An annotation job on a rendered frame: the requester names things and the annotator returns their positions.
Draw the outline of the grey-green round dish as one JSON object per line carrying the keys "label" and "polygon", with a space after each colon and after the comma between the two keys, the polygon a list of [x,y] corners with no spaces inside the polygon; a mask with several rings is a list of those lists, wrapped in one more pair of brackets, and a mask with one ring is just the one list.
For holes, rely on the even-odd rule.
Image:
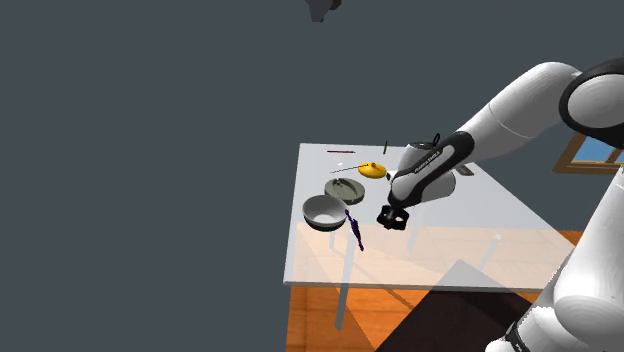
{"label": "grey-green round dish", "polygon": [[347,205],[355,205],[365,197],[365,187],[350,178],[334,178],[325,183],[324,194],[344,201]]}

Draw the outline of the yellow lemon-shaped lid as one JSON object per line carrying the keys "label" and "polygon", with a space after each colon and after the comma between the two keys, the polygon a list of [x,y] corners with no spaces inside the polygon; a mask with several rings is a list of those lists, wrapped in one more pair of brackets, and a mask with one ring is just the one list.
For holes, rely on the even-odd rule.
{"label": "yellow lemon-shaped lid", "polygon": [[368,162],[358,166],[358,172],[370,179],[381,179],[387,174],[387,169],[375,162]]}

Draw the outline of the wooden framed window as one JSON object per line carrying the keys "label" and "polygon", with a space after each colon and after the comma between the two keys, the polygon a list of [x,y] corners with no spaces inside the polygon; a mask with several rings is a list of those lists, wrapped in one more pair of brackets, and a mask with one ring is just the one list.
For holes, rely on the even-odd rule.
{"label": "wooden framed window", "polygon": [[624,167],[624,150],[575,134],[552,171],[558,174],[614,175]]}

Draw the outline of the glass table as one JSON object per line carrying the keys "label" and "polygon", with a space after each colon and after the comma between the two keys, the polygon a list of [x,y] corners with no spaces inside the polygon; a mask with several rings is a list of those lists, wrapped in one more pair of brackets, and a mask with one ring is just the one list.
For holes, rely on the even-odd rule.
{"label": "glass table", "polygon": [[[353,150],[331,154],[327,150]],[[541,291],[572,251],[558,231],[478,165],[473,176],[456,175],[445,198],[409,210],[405,230],[387,230],[376,218],[386,204],[386,179],[357,170],[331,171],[377,162],[397,166],[400,147],[306,144],[299,147],[283,281],[292,286],[444,289],[464,292]],[[348,224],[320,232],[304,220],[302,205],[320,195],[327,181],[351,178],[365,187],[349,208],[358,220],[364,251]]]}

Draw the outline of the grey bowl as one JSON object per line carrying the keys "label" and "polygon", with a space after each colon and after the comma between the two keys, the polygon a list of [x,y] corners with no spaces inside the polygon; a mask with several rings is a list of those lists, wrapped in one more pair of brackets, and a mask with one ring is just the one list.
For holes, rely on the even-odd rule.
{"label": "grey bowl", "polygon": [[346,203],[329,195],[316,195],[302,205],[306,223],[315,230],[331,232],[340,228],[346,221]]}

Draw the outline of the purple pen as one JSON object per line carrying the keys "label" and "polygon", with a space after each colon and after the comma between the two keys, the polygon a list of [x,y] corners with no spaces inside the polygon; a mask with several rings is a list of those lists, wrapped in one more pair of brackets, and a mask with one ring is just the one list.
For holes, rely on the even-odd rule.
{"label": "purple pen", "polygon": [[350,222],[351,230],[352,230],[352,233],[354,234],[354,236],[357,239],[357,244],[358,244],[359,249],[361,251],[364,251],[364,246],[363,246],[363,243],[362,243],[362,237],[361,237],[358,221],[351,216],[351,214],[350,214],[348,209],[345,209],[344,213],[346,215],[346,218]]}

